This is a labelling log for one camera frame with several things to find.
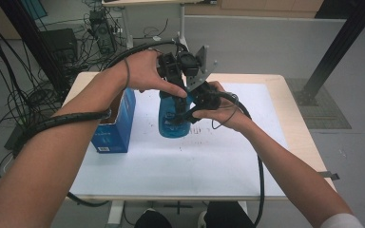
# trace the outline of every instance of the blue plastic bottle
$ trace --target blue plastic bottle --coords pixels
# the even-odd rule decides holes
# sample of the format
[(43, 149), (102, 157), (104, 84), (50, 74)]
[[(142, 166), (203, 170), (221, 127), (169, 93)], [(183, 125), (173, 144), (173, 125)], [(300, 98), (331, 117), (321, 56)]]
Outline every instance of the blue plastic bottle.
[[(189, 110), (190, 104), (191, 101), (188, 98), (185, 111)], [(162, 98), (161, 94), (159, 108), (159, 132), (163, 137), (180, 138), (188, 134), (191, 123), (188, 121), (184, 121), (179, 124), (172, 123), (172, 120), (175, 119), (175, 116), (176, 108), (174, 106), (173, 98), (171, 96)]]

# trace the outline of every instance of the desk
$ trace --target desk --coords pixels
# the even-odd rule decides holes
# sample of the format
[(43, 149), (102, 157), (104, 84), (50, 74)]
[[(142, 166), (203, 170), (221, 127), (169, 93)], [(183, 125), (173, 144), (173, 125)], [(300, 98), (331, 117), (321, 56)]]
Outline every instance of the desk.
[[(81, 73), (66, 102), (78, 94), (95, 74)], [(235, 85), (230, 83), (235, 83), (260, 89), (257, 94), (253, 93), (255, 90), (232, 92), (238, 93), (241, 102), (253, 115), (254, 121), (268, 134), (272, 134), (272, 138), (286, 146), (316, 171), (326, 171), (283, 77), (212, 74), (208, 79), (208, 81), (215, 80), (227, 84), (226, 88), (234, 87)], [(257, 159), (255, 153), (251, 151), (252, 146), (240, 136), (240, 133), (224, 127), (213, 130), (210, 122), (201, 120), (191, 126), (191, 134), (184, 138), (177, 140), (162, 138), (157, 129), (158, 107), (151, 104), (150, 108), (146, 108), (145, 103), (148, 100), (143, 101), (144, 95), (139, 92), (136, 95), (137, 106), (128, 153), (98, 154), (90, 145), (70, 189), (72, 193), (85, 199), (100, 200), (256, 200), (259, 198)], [(152, 97), (149, 100), (152, 100), (152, 103), (157, 104), (160, 101), (158, 92), (152, 91), (150, 96)], [(270, 104), (268, 102), (257, 104), (257, 101), (264, 100), (262, 97), (266, 97)], [(268, 105), (272, 106), (275, 112), (263, 112)], [(209, 143), (208, 138), (213, 139), (213, 142)], [(198, 148), (199, 153), (192, 153)], [(266, 198), (285, 199), (280, 188), (266, 169), (265, 171)]]
[[(141, 14), (139, 16), (142, 16), (142, 21), (144, 21), (144, 17), (148, 16), (148, 13), (151, 11), (154, 12), (157, 15), (164, 14), (164, 11), (162, 11), (162, 8), (159, 8), (158, 5), (180, 5), (179, 10), (179, 16), (180, 16), (180, 32), (179, 32), (179, 39), (180, 43), (186, 45), (185, 36), (184, 36), (184, 3), (196, 3), (200, 2), (201, 0), (118, 0), (118, 1), (112, 1), (112, 2), (102, 2), (104, 7), (118, 7), (121, 9), (121, 13), (123, 16), (123, 22), (124, 22), (124, 30), (125, 30), (125, 36), (126, 36), (126, 47), (132, 48), (133, 47), (133, 38), (130, 33), (130, 26), (129, 26), (129, 14), (127, 11), (127, 7), (132, 7), (135, 9), (140, 9), (141, 12), (138, 14)], [(157, 7), (156, 9), (149, 9), (150, 5), (155, 5)]]

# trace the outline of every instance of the person's right arm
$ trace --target person's right arm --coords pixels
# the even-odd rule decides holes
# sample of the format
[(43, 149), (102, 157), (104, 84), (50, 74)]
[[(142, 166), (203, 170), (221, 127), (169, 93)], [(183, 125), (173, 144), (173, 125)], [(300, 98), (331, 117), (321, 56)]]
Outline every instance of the person's right arm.
[[(212, 85), (223, 91), (219, 83)], [(223, 102), (223, 106), (228, 106), (227, 101)], [(215, 111), (200, 110), (194, 112), (193, 116), (223, 123), (233, 112), (232, 107)], [(243, 113), (236, 111), (224, 125), (239, 131), (253, 145), (287, 198), (313, 227), (320, 227), (331, 216), (341, 213), (352, 214), (347, 203), (324, 178), (304, 161), (275, 142)]]

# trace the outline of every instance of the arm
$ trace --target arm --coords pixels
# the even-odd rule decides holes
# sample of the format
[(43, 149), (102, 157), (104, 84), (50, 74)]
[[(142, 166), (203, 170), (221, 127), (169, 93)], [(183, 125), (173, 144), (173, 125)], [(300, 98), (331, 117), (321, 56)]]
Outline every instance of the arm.
[[(213, 84), (223, 91), (219, 83)], [(196, 118), (210, 118), (220, 123), (232, 115), (233, 108), (216, 111), (194, 112)], [(352, 214), (340, 195), (313, 168), (280, 146), (243, 113), (237, 111), (224, 124), (239, 131), (254, 147), (271, 175), (288, 199), (298, 208), (314, 227), (319, 227), (329, 217)]]
[[(157, 74), (156, 51), (127, 58), (129, 87), (159, 89), (185, 97)], [(56, 114), (106, 110), (126, 84), (124, 62), (99, 73)], [(65, 124), (43, 131), (23, 148), (0, 180), (0, 227), (49, 227), (72, 185), (99, 121)]]

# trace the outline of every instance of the sleeve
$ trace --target sleeve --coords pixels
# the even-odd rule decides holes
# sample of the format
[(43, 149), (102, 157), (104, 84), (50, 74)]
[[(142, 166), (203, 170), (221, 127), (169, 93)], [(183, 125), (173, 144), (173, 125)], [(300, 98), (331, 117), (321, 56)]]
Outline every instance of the sleeve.
[(363, 225), (353, 215), (337, 214), (326, 219), (321, 228), (363, 228)]

